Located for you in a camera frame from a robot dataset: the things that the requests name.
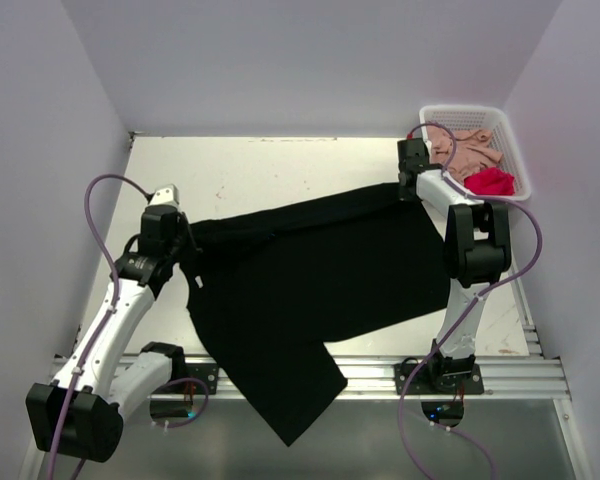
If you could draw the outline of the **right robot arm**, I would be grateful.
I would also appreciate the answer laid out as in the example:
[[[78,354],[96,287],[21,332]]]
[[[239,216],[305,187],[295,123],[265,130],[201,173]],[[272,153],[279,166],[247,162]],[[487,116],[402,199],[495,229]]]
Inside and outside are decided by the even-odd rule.
[[[433,355],[395,367],[396,387],[408,395],[484,392],[475,349],[486,295],[511,266],[508,210],[456,191],[439,164],[429,162],[425,143],[397,142],[399,198],[424,200],[446,219],[443,266],[450,291],[442,327],[432,341]]]

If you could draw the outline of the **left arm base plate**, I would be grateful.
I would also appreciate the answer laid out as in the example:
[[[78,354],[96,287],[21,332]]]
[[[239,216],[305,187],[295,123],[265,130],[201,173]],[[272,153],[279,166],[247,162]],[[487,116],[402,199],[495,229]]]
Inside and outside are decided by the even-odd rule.
[[[185,378],[194,378],[194,381],[188,381],[184,387],[187,395],[203,395],[207,392],[209,395],[217,393],[220,368],[215,363],[192,363],[186,366]]]

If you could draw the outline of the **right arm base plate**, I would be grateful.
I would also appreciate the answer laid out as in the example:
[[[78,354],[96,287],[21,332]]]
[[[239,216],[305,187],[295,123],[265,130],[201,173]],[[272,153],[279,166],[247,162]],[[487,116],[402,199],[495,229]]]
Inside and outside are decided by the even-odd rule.
[[[400,395],[404,385],[418,366],[414,362],[402,362],[393,365],[393,376],[396,393]],[[465,395],[482,395],[485,387],[480,367],[475,364],[470,373],[435,376],[427,366],[422,367],[411,380],[406,389],[407,395],[448,395],[463,392]]]

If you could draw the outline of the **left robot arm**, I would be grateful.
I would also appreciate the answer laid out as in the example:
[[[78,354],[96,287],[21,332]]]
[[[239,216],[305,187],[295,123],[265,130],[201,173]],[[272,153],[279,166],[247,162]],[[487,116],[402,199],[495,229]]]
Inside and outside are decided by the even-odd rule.
[[[25,400],[39,450],[107,461],[123,428],[154,391],[173,393],[189,379],[181,347],[147,344],[122,373],[119,361],[140,320],[153,306],[175,265],[193,244],[186,216],[174,200],[152,200],[140,231],[116,261],[106,295],[84,338],[48,384],[34,384]]]

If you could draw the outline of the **black t shirt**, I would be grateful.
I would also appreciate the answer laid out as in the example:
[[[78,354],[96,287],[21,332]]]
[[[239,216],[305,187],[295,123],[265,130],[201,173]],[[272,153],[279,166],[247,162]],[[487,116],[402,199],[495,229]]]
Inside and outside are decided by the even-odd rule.
[[[443,242],[394,183],[194,223],[182,259],[205,350],[286,445],[346,387],[327,350],[443,310]]]

